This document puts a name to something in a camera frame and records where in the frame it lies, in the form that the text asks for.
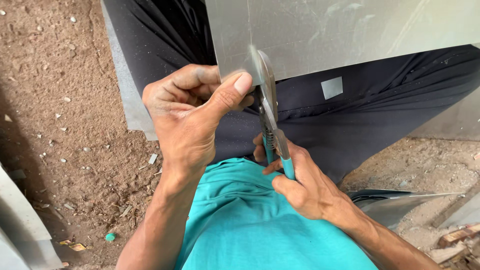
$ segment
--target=spring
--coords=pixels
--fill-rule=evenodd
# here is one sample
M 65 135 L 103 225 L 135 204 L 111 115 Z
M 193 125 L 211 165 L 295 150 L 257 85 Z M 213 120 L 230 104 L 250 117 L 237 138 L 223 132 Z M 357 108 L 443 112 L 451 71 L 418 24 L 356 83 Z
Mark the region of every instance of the spring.
M 268 128 L 266 128 L 265 139 L 267 141 L 266 149 L 273 150 L 276 148 L 275 136 Z

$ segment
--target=tin snips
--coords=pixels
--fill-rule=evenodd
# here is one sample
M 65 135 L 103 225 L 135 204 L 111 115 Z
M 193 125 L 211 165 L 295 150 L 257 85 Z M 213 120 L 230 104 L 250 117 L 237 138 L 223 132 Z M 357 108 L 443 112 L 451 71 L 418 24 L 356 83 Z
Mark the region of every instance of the tin snips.
M 268 164 L 274 161 L 274 151 L 277 148 L 282 159 L 285 175 L 295 180 L 293 163 L 287 146 L 287 138 L 281 129 L 278 128 L 277 100 L 275 78 L 272 65 L 267 55 L 261 50 L 252 50 L 253 61 L 262 79 L 262 84 L 256 87 L 255 95 L 259 100 L 260 124 L 264 139 L 264 147 Z

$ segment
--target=sandy ground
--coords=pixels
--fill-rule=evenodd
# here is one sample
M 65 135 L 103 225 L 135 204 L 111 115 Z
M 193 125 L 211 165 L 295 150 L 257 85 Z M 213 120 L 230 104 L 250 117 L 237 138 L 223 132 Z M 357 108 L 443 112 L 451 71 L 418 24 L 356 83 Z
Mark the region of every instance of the sandy ground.
M 64 217 L 40 214 L 53 241 L 74 238 L 88 247 L 55 244 L 62 261 L 111 270 L 143 218 L 162 158 L 139 170 L 160 150 L 127 130 L 100 3 L 1 0 L 0 9 L 0 161 L 7 171 L 25 171 L 16 182 L 29 200 L 52 204 Z M 479 150 L 479 142 L 405 138 L 349 174 L 343 187 L 466 191 L 479 178 L 480 160 L 471 156 Z M 408 184 L 400 188 L 402 181 Z M 455 228 L 431 231 L 429 224 L 455 199 L 416 208 L 397 232 L 432 248 Z M 133 210 L 120 217 L 128 205 Z M 109 232 L 118 235 L 111 243 L 104 240 Z

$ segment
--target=forearm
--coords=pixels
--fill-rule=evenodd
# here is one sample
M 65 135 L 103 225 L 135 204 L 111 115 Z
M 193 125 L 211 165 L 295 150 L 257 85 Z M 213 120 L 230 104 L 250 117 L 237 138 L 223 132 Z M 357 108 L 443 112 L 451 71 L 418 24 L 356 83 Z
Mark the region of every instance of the forearm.
M 435 270 L 438 265 L 391 230 L 372 220 L 353 204 L 344 230 L 389 270 Z
M 164 168 L 145 219 L 124 247 L 117 270 L 171 270 L 181 249 L 193 197 L 203 171 L 188 173 Z M 179 179 L 189 177 L 188 181 Z M 178 187 L 176 183 L 188 183 Z

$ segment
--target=teal t-shirt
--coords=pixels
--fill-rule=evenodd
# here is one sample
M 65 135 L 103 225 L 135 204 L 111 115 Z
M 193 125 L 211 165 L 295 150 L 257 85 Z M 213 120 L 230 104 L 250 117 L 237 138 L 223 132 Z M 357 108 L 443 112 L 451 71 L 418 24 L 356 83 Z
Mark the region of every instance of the teal t-shirt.
M 207 167 L 193 200 L 175 269 L 376 270 L 328 221 L 299 215 L 246 159 Z

